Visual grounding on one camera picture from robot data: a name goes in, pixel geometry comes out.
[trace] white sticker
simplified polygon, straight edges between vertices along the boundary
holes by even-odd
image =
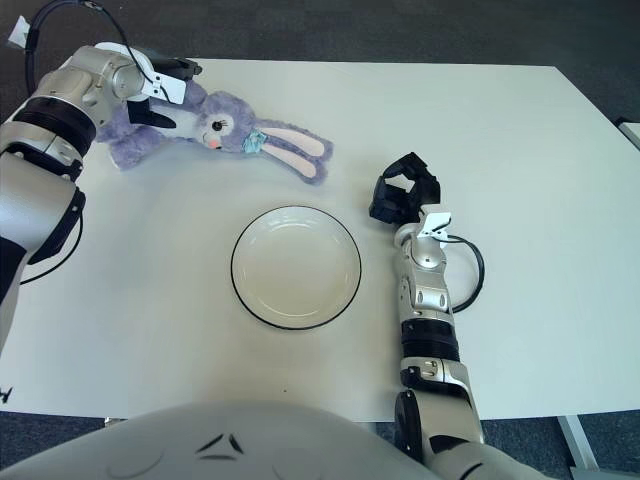
[[[27,46],[27,35],[29,35],[29,30],[31,29],[31,25],[29,22],[20,15],[18,21],[16,22],[16,26],[13,27],[13,31],[9,38],[7,39],[7,43],[9,46],[17,47],[22,50]]]

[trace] stuffed bunny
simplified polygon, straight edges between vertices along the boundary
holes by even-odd
[[[110,145],[118,168],[131,168],[161,144],[179,140],[226,152],[264,152],[307,183],[319,183],[326,176],[324,164],[333,153],[331,142],[294,125],[256,118],[246,102],[229,93],[207,95],[200,85],[189,81],[182,105],[151,99],[150,107],[173,120],[176,128],[132,124],[123,106],[98,131],[97,141]]]

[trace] bunny eye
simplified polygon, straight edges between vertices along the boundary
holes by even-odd
[[[235,122],[233,117],[226,113],[216,113],[207,118],[205,125],[208,125],[209,131],[216,136],[224,137],[233,131]]]
[[[215,121],[211,124],[211,128],[213,128],[216,132],[219,132],[220,130],[222,130],[222,127],[226,127],[226,126],[227,126],[226,120]]]

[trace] black cable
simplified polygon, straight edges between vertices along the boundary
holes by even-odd
[[[451,217],[449,217],[449,221],[447,223],[443,223],[442,225],[438,225],[436,228],[432,228],[430,231],[431,231],[431,233],[439,233],[440,230],[442,230],[443,228],[447,228],[449,225],[451,225]]]
[[[33,20],[31,21],[29,33],[27,34],[27,45],[25,48],[25,57],[24,57],[24,73],[25,73],[25,82],[27,84],[27,93],[29,94],[29,96],[31,96],[36,89],[35,78],[34,78],[35,53],[36,53],[36,49],[38,48],[38,37],[40,35],[40,27],[42,26],[45,19],[51,12],[53,12],[54,10],[56,10],[57,8],[63,5],[79,5],[79,6],[84,6],[92,10],[95,10],[97,12],[103,13],[109,19],[109,21],[115,27],[115,29],[118,31],[118,34],[120,35],[120,39],[122,40],[123,45],[126,47],[127,52],[129,52],[129,56],[131,56],[131,59],[133,60],[133,63],[136,65],[136,68],[138,69],[138,71],[149,83],[153,84],[153,80],[151,80],[147,76],[147,74],[144,72],[144,70],[142,70],[142,67],[138,63],[138,60],[133,55],[133,51],[129,46],[129,41],[127,40],[127,35],[125,34],[124,29],[116,21],[113,15],[111,15],[109,11],[106,8],[104,8],[104,6],[102,6],[97,2],[90,2],[90,1],[83,1],[83,0],[53,0],[47,3],[46,5],[44,5],[40,10],[38,10],[38,12],[33,17]],[[167,91],[162,85],[160,85],[160,90],[162,91],[166,101],[169,103],[173,103],[171,102],[171,100],[169,100],[169,95],[167,94]]]
[[[151,80],[146,73],[144,73],[144,70],[142,70],[142,67],[140,66],[140,64],[138,63],[138,60],[136,59],[136,57],[133,55],[133,52],[131,51],[131,47],[129,46],[129,41],[127,40],[127,35],[124,33],[124,30],[122,29],[122,27],[120,26],[120,24],[116,21],[115,18],[113,18],[113,16],[107,11],[107,9],[105,9],[102,5],[97,4],[95,2],[87,2],[87,3],[92,3],[93,6],[91,8],[95,8],[97,11],[100,11],[102,13],[104,13],[106,15],[106,17],[111,21],[111,23],[113,24],[113,26],[115,27],[115,29],[118,31],[118,33],[120,34],[120,38],[122,40],[122,44],[126,47],[127,51],[129,52],[129,56],[131,57],[131,59],[133,60],[133,63],[136,64],[136,68],[138,69],[138,71],[142,74],[142,76],[147,79],[147,81],[151,84],[153,84],[153,80]],[[162,91],[162,93],[164,94],[164,98],[167,102],[169,103],[173,103],[171,100],[169,100],[169,95],[167,94],[167,91],[164,89],[164,87],[162,85],[160,85],[160,90]]]
[[[80,245],[80,239],[82,238],[82,228],[83,228],[83,226],[84,226],[84,223],[82,221],[82,214],[80,214],[80,228],[78,229],[78,237],[76,238],[76,242],[73,244],[73,247],[71,247],[71,250],[69,250],[69,253],[67,253],[62,260],[60,260],[58,263],[56,263],[49,270],[45,270],[44,272],[39,273],[35,277],[27,278],[26,280],[21,281],[20,285],[25,285],[27,283],[31,283],[34,280],[38,280],[39,278],[44,277],[45,275],[49,275],[54,270],[57,270],[58,268],[60,268],[64,264],[64,262],[69,260],[69,257],[71,257],[71,255],[73,255],[73,252],[75,252],[76,248],[78,248],[78,245]]]
[[[484,285],[484,258],[482,257],[480,249],[469,240],[457,235],[449,235],[449,238],[452,238],[453,240],[440,240],[438,238],[436,238],[436,240],[442,243],[464,243],[471,249],[473,254],[476,256],[476,261],[478,262],[478,283],[476,283],[476,288],[474,288],[473,292],[471,292],[469,298],[467,298],[460,305],[456,305],[451,309],[453,313],[458,313],[468,308],[473,302],[475,302],[476,298],[478,298],[478,295],[480,295],[480,290],[482,290],[482,286]]]
[[[34,60],[36,49],[38,48],[38,37],[40,35],[40,27],[44,23],[44,20],[55,9],[62,7],[63,5],[81,5],[81,0],[53,0],[43,5],[40,10],[34,15],[29,27],[29,33],[27,34],[27,43],[25,47],[24,55],[24,76],[27,84],[27,93],[29,96],[36,90],[34,80]]]

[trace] white plate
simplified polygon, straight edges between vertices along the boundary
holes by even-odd
[[[330,322],[360,284],[360,253],[331,215],[282,207],[242,232],[231,258],[233,286],[244,306],[279,328],[301,330]]]

